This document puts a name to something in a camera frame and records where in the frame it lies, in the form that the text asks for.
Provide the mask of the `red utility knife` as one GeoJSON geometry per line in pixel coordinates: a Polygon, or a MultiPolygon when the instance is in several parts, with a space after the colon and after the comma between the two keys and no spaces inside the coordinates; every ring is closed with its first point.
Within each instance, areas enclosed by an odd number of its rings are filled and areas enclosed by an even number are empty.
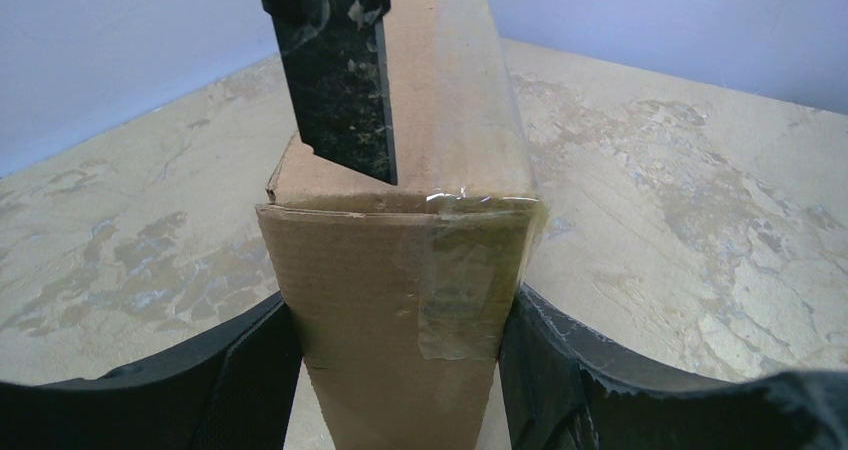
{"type": "Polygon", "coordinates": [[[398,182],[383,18],[391,0],[261,0],[272,19],[301,141],[398,182]]]}

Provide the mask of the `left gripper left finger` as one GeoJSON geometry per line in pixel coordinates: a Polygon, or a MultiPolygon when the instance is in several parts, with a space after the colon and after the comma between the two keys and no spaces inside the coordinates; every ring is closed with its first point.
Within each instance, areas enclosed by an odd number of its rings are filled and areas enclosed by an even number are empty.
{"type": "Polygon", "coordinates": [[[302,351],[278,293],[96,379],[1,384],[4,449],[281,449],[302,351]]]}

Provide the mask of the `brown cardboard express box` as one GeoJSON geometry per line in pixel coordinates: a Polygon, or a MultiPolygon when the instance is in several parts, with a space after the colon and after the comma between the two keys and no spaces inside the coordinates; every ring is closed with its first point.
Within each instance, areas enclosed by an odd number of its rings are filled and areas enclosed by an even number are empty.
{"type": "Polygon", "coordinates": [[[391,0],[398,182],[296,135],[257,209],[338,449],[472,449],[545,208],[488,0],[391,0]]]}

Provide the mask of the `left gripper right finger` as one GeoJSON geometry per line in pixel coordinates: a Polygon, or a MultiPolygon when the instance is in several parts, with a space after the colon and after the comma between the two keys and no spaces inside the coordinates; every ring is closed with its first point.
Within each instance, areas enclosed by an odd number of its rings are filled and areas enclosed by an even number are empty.
{"type": "Polygon", "coordinates": [[[515,449],[843,449],[847,375],[731,383],[638,354],[522,286],[499,372],[515,449]]]}

